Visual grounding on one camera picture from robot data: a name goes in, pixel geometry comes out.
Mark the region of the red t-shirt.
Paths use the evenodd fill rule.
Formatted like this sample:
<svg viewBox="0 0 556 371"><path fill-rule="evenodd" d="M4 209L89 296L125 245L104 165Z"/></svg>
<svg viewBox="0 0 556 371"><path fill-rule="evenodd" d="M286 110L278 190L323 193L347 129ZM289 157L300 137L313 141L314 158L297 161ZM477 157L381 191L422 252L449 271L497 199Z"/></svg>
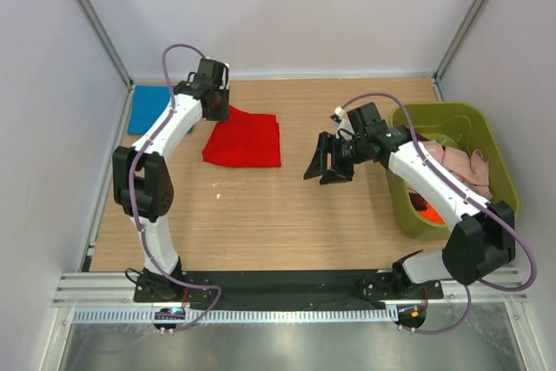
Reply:
<svg viewBox="0 0 556 371"><path fill-rule="evenodd" d="M279 168L281 138L276 115L230 106L229 118L214 126L202 160L227 168Z"/></svg>

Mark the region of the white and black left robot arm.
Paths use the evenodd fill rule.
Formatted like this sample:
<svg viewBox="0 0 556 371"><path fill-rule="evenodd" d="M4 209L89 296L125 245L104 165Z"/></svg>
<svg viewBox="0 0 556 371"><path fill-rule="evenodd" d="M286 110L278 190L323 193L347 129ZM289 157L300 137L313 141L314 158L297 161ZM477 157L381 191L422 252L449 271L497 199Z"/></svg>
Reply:
<svg viewBox="0 0 556 371"><path fill-rule="evenodd" d="M168 107L144 136L112 155L114 200L135 224L144 253L135 301L176 301L186 290L201 301L221 294L216 285L185 282L169 228L175 193L167 162L196 123L227 119L228 104L229 66L203 57L170 89Z"/></svg>

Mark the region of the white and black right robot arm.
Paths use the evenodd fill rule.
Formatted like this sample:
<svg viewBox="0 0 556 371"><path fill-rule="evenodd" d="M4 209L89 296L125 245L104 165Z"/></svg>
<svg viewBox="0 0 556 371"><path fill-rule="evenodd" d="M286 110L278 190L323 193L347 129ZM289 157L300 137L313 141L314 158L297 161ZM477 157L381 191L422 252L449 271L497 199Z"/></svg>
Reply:
<svg viewBox="0 0 556 371"><path fill-rule="evenodd" d="M453 279L473 284L515 258L511 234L513 209L492 203L464 185L437 162L420 141L411 123L390 127L374 103L337 108L334 133L319 134L304 179L322 185L350 182L354 167L377 162L398 176L433 206L450 231L444 248L417 251L393 265L393 291L410 298L425 282Z"/></svg>

